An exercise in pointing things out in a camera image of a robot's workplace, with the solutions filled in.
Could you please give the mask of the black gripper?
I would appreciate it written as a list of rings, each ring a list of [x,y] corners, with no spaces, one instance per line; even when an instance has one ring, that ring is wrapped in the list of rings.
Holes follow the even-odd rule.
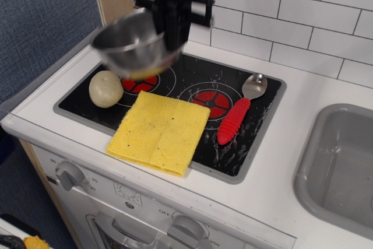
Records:
[[[214,0],[135,0],[152,12],[157,34],[166,33],[168,50],[181,48],[188,40],[191,23],[210,27]]]

